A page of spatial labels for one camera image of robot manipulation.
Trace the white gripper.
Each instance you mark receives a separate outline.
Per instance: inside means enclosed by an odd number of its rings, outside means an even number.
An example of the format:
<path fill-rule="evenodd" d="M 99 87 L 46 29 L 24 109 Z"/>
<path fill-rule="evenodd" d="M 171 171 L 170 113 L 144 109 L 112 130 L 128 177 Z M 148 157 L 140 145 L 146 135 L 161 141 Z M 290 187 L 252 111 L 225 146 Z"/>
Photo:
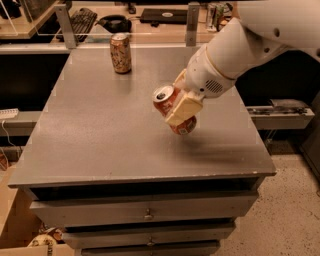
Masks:
<path fill-rule="evenodd" d="M 189 60 L 175 79 L 173 86 L 182 91 L 174 100 L 165 122 L 178 126 L 203 108 L 203 99 L 217 98 L 234 86 L 232 79 L 224 77 L 209 57 L 207 45 L 203 45 Z"/>

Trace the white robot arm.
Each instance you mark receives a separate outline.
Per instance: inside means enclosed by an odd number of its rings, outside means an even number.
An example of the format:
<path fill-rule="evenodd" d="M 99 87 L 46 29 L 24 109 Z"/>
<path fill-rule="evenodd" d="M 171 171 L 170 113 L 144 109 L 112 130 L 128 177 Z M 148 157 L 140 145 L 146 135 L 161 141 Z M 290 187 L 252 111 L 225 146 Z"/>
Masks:
<path fill-rule="evenodd" d="M 320 51 L 320 0 L 260 0 L 237 3 L 232 18 L 190 58 L 174 82 L 182 94 L 165 121 L 177 126 L 217 98 L 246 71 L 293 48 L 314 59 Z"/>

